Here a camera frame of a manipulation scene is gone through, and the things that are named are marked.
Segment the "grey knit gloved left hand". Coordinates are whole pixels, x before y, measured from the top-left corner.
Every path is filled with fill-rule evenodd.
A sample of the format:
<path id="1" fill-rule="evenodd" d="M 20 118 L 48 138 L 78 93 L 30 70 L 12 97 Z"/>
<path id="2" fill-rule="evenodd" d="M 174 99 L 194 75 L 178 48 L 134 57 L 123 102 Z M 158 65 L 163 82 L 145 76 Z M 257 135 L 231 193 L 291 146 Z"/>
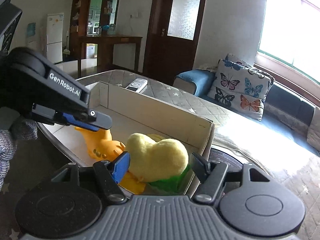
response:
<path id="1" fill-rule="evenodd" d="M 10 161 L 21 140 L 37 139 L 37 124 L 33 120 L 18 117 L 8 129 L 1 129 L 1 188 L 10 169 Z"/>

